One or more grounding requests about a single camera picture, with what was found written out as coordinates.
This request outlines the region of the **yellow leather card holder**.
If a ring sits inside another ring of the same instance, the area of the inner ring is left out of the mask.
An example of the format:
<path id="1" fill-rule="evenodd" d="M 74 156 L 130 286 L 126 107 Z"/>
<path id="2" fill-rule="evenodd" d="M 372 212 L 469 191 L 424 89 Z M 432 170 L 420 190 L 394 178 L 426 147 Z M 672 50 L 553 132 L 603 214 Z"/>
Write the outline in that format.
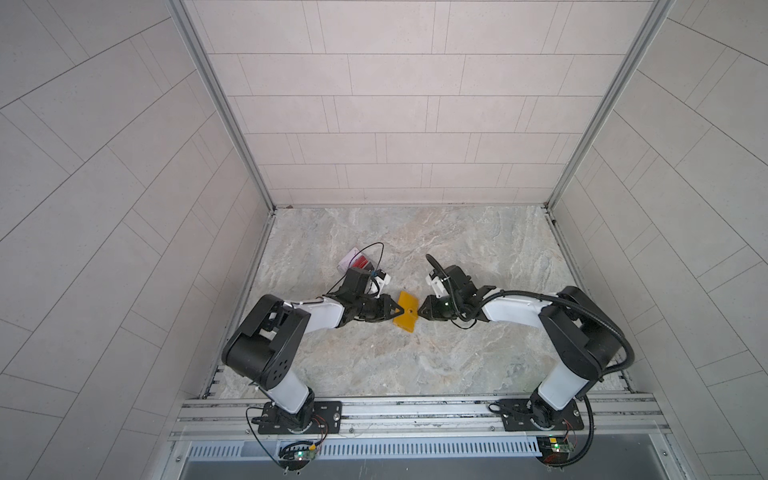
<path id="1" fill-rule="evenodd" d="M 397 303 L 403 312 L 393 319 L 393 324 L 408 333 L 413 333 L 418 319 L 418 299 L 406 291 L 401 291 Z"/>

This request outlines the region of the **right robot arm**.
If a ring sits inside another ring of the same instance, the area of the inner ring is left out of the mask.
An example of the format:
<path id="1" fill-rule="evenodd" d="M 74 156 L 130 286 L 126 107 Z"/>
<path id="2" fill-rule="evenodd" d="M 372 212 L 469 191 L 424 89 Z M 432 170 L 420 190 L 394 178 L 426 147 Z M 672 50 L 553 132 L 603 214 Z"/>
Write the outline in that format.
<path id="1" fill-rule="evenodd" d="M 559 426 L 596 383 L 636 359 L 621 328 L 575 286 L 552 295 L 478 288 L 459 266 L 445 268 L 432 256 L 427 261 L 433 267 L 428 276 L 433 293 L 419 307 L 420 317 L 455 324 L 515 323 L 548 335 L 559 361 L 523 407 L 533 428 Z"/>

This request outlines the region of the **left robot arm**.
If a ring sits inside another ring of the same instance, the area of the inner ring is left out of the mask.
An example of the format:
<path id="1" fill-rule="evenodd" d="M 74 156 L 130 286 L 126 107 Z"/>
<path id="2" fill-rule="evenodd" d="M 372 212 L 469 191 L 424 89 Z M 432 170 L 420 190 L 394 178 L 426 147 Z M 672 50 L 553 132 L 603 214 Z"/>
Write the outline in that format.
<path id="1" fill-rule="evenodd" d="M 353 321 L 378 323 L 407 312 L 381 291 L 386 276 L 358 267 L 347 270 L 340 287 L 309 301 L 262 296 L 226 342 L 222 363 L 255 383 L 291 431 L 312 423 L 315 395 L 291 370 L 305 334 L 341 328 Z"/>

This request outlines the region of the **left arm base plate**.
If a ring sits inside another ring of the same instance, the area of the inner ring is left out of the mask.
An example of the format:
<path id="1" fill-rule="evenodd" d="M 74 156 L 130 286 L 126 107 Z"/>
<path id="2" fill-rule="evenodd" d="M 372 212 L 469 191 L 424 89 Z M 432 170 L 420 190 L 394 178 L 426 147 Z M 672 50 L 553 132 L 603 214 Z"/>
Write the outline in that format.
<path id="1" fill-rule="evenodd" d="M 267 402 L 252 423 L 258 426 L 260 435 L 338 434 L 342 407 L 341 401 L 313 401 L 292 414 Z"/>

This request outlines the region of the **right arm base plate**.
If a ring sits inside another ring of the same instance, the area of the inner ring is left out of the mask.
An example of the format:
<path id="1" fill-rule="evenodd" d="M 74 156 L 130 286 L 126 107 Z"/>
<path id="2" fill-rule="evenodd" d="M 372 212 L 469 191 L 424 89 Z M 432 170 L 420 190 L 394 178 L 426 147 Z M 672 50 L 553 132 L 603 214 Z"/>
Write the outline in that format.
<path id="1" fill-rule="evenodd" d="M 540 399 L 499 399 L 488 410 L 501 417 L 507 432 L 580 431 L 585 428 L 585 416 L 575 399 L 562 410 L 556 410 Z"/>

